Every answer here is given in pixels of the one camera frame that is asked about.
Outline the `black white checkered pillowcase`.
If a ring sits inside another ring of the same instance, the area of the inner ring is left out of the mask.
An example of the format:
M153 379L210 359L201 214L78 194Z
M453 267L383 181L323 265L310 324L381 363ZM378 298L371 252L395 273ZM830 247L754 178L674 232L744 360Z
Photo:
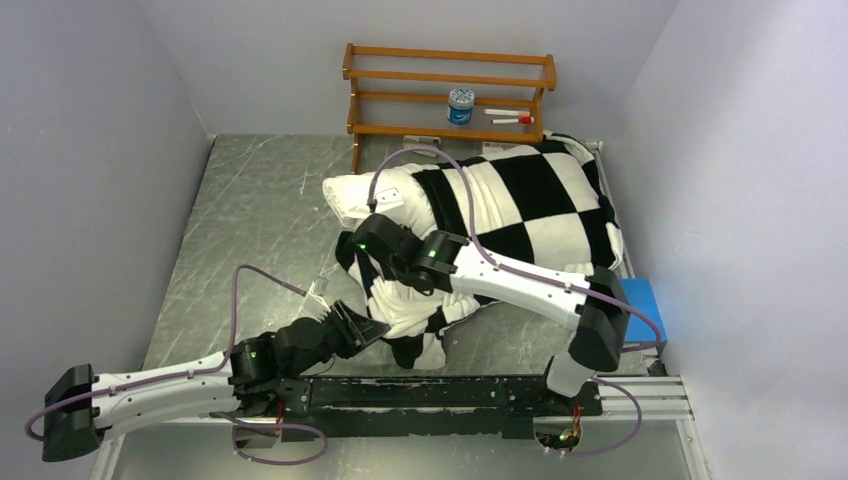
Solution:
M429 165L413 178L433 210L432 231L475 232L493 253L559 271L589 275L597 267L614 270L623 261L622 232L601 190L595 157L569 136L546 132L535 144L453 164L418 165ZM363 288L367 315L391 326L386 341L396 364L442 368L446 331L487 306L489 299L423 295L404 286L359 250L352 232L342 229L335 257ZM429 233L414 234L425 238Z

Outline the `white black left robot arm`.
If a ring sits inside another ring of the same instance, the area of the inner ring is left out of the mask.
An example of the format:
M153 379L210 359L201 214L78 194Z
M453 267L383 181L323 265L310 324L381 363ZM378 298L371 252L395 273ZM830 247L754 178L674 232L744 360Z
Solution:
M41 458L88 455L109 437L207 414L273 409L277 387L333 357L350 358L390 330L335 302L320 319L301 317L231 349L160 369L107 374L89 364L67 369L44 396Z

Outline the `white pillow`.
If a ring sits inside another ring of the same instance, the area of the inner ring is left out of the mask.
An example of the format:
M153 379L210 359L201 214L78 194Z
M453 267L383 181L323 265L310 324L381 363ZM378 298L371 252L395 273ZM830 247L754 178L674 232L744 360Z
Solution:
M405 164L386 168L377 182L374 173L347 174L324 179L322 194L343 230L356 230L373 212L371 203L377 191L397 188L405 201L402 209L384 213L395 223L409 227L419 237L436 226L430 202L414 173L423 172L429 165Z

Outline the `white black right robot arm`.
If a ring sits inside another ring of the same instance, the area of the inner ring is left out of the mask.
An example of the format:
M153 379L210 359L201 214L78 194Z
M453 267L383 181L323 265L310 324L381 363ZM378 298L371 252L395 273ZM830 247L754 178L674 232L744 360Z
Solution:
M595 268L584 275L556 271L494 254L471 239L436 230L420 239L382 214L354 231L353 243L390 276L422 294L483 296L555 321L569 337L551 358L539 391L542 406L562 414L583 384L619 368L630 314L617 275Z

